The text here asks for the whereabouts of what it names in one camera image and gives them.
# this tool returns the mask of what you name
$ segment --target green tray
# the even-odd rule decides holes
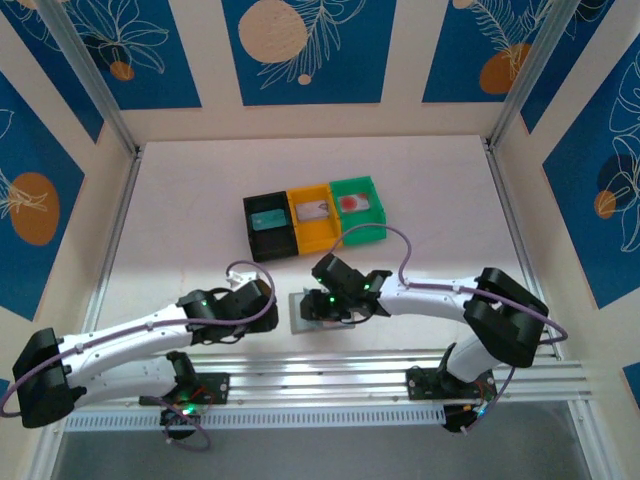
[[[331,182],[329,187],[331,188],[331,194],[333,195],[340,216],[343,233],[363,223],[382,223],[386,225],[387,216],[384,213],[384,208],[382,208],[382,203],[380,203],[380,198],[378,197],[376,187],[371,177],[351,178],[349,180]],[[367,195],[370,206],[369,210],[364,212],[343,213],[339,207],[340,202],[338,199],[345,195],[356,195],[358,193]],[[363,228],[347,235],[344,238],[344,244],[360,245],[382,240],[386,237],[387,230],[384,228]]]

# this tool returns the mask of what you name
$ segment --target card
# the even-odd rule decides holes
[[[324,220],[329,218],[329,204],[327,204],[326,200],[299,203],[296,205],[296,216],[299,222]]]
[[[252,214],[251,225],[256,232],[284,227],[287,225],[287,217],[285,216],[283,209],[276,208],[275,210],[267,210],[266,212]]]
[[[369,205],[369,197],[367,197],[366,193],[338,197],[338,203],[340,204],[342,213],[364,212],[371,208]]]

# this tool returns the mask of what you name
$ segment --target red circle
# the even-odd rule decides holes
[[[353,197],[340,198],[340,208],[342,208],[342,211],[355,210],[357,206],[358,201]]]

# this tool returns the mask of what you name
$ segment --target plastic bin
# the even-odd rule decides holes
[[[243,202],[249,246],[254,261],[266,262],[298,255],[298,245],[286,192],[248,197],[244,198]],[[253,214],[279,209],[284,210],[283,226],[264,230],[256,230],[254,228]]]
[[[298,252],[302,255],[331,248],[342,234],[342,228],[329,185],[315,185],[313,187],[287,190],[287,197],[293,216]],[[296,205],[320,200],[327,202],[329,217],[322,220],[299,221]]]
[[[331,182],[329,187],[331,188],[343,232],[346,232],[356,225],[362,225],[363,223],[387,223],[387,216],[384,213],[384,208],[382,208],[382,203],[380,203],[380,198],[378,197],[376,187],[371,177],[359,177]],[[345,195],[357,195],[359,193],[367,195],[370,206],[369,210],[354,213],[342,212],[338,199]],[[386,237],[387,230],[384,228],[363,228],[345,237],[343,242],[345,245],[360,245],[382,240]]]

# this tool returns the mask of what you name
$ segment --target white table surface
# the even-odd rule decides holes
[[[433,278],[477,275],[485,266],[522,275],[477,136],[275,139],[149,143],[98,328],[174,303],[194,289],[227,286],[226,266],[251,253],[242,198],[371,175],[387,222],[414,246],[407,273]],[[397,270],[401,239],[338,250],[368,273]],[[269,262],[280,324],[238,344],[194,353],[353,352],[445,348],[465,325],[424,316],[374,318],[353,330],[292,335],[288,296],[314,288],[320,254]]]

